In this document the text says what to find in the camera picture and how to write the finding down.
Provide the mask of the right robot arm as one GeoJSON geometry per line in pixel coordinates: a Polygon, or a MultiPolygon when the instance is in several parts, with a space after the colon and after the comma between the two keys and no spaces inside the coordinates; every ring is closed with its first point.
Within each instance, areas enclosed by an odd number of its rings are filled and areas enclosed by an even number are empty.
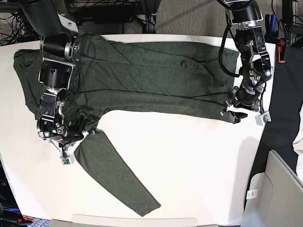
{"type": "Polygon", "coordinates": [[[58,142],[58,149],[64,153],[84,138],[81,132],[68,126],[67,113],[63,111],[71,77],[77,68],[74,61],[80,48],[78,33],[63,26],[53,1],[20,0],[18,3],[42,38],[38,81],[45,86],[45,92],[40,98],[42,116],[37,121],[38,134],[50,143],[58,142]]]}

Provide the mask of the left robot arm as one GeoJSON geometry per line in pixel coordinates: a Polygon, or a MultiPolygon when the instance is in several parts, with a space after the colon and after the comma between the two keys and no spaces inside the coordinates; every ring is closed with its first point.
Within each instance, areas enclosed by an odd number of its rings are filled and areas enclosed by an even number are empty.
{"type": "Polygon", "coordinates": [[[228,114],[231,122],[236,124],[254,112],[257,125],[263,126],[271,121],[269,111],[264,109],[263,97],[274,72],[262,27],[258,26],[263,16],[254,0],[220,0],[219,4],[225,8],[227,22],[219,50],[219,65],[228,76],[242,77],[240,86],[232,89],[221,115],[228,114]],[[234,35],[232,26],[237,27],[234,35]],[[240,53],[242,66],[238,73],[232,73],[223,63],[227,35],[232,35],[240,53]]]}

